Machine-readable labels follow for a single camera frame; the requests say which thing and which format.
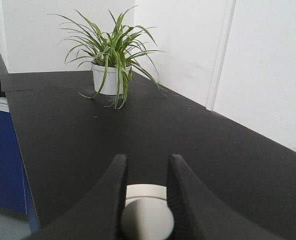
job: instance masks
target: white wall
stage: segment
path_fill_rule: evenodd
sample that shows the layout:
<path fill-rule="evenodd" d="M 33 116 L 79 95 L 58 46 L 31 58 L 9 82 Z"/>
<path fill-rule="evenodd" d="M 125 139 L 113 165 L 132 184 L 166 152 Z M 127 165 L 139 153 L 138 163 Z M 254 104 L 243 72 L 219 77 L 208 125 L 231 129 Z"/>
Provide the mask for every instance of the white wall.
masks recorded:
<path fill-rule="evenodd" d="M 72 42 L 58 43 L 67 35 L 59 30 L 63 18 L 47 14 L 61 14 L 81 21 L 77 9 L 103 30 L 111 31 L 113 21 L 108 9 L 115 14 L 128 9 L 135 0 L 3 0 L 3 15 L 10 73 L 88 70 L 89 65 L 77 69 L 77 63 L 64 64 Z M 133 22 L 131 11 L 125 23 Z"/>
<path fill-rule="evenodd" d="M 151 30 L 157 49 L 169 53 L 152 55 L 160 83 L 202 105 L 207 101 L 227 2 L 136 0 L 135 25 L 157 26 Z M 153 71 L 147 59 L 140 63 Z"/>
<path fill-rule="evenodd" d="M 7 49 L 6 29 L 5 29 L 4 18 L 3 18 L 2 0 L 0 0 L 0 54 L 2 56 L 2 59 L 4 61 L 6 68 L 9 70 L 8 49 Z"/>
<path fill-rule="evenodd" d="M 236 1 L 214 110 L 296 151 L 296 0 Z"/>

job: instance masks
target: white flower pot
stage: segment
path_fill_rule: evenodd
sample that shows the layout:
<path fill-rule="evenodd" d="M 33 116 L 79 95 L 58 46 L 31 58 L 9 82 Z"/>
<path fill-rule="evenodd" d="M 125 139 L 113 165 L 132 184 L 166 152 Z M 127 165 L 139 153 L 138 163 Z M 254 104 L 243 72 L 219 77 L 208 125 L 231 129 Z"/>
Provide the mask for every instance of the white flower pot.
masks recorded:
<path fill-rule="evenodd" d="M 104 66 L 92 65 L 93 72 L 93 82 L 94 82 L 94 90 L 97 92 L 100 89 L 102 84 L 103 76 L 104 76 Z M 126 68 L 127 72 L 131 69 L 130 66 Z M 116 67 L 108 67 L 106 81 L 104 83 L 103 88 L 101 89 L 101 94 L 104 95 L 117 95 L 118 91 L 118 76 Z M 121 88 L 119 94 L 123 94 L 123 78 L 121 76 Z"/>

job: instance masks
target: black countertop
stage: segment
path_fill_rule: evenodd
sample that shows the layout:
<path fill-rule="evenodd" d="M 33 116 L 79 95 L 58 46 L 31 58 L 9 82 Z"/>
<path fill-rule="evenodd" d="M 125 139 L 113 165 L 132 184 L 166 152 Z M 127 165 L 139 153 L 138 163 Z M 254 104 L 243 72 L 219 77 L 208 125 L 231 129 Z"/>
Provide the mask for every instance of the black countertop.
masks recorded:
<path fill-rule="evenodd" d="M 128 184 L 165 185 L 176 153 L 237 212 L 296 239 L 295 152 L 171 90 L 164 96 L 137 74 L 125 106 L 104 108 L 78 94 L 92 90 L 91 78 L 20 73 L 2 82 L 42 227 L 76 204 L 115 154 L 128 156 Z"/>

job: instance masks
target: white round object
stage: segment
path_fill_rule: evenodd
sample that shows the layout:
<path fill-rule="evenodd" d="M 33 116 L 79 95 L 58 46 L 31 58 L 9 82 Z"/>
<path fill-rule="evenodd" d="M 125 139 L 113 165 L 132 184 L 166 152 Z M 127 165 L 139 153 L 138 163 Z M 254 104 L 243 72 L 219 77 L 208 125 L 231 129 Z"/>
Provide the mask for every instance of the white round object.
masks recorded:
<path fill-rule="evenodd" d="M 129 203 L 121 216 L 121 229 L 129 240 L 165 240 L 174 227 L 165 200 L 140 197 Z"/>
<path fill-rule="evenodd" d="M 130 66 L 126 67 L 127 72 L 129 72 L 130 69 L 131 69 Z M 94 89 L 96 92 L 98 92 L 103 81 L 105 67 L 94 64 L 92 66 L 92 72 L 93 72 Z M 101 94 L 113 96 L 113 95 L 117 95 L 117 91 L 118 91 L 117 69 L 116 67 L 108 67 L 106 80 L 104 82 L 103 88 L 101 89 Z M 123 77 L 122 76 L 121 76 L 119 94 L 123 94 Z"/>

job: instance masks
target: blue cabinet door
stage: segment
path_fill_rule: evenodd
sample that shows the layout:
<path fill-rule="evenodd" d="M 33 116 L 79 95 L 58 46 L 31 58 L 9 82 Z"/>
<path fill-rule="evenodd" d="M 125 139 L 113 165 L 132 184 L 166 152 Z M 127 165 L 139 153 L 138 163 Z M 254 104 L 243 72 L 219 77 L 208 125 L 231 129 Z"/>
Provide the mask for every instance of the blue cabinet door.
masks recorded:
<path fill-rule="evenodd" d="M 0 111 L 0 207 L 27 214 L 24 174 L 10 113 Z"/>

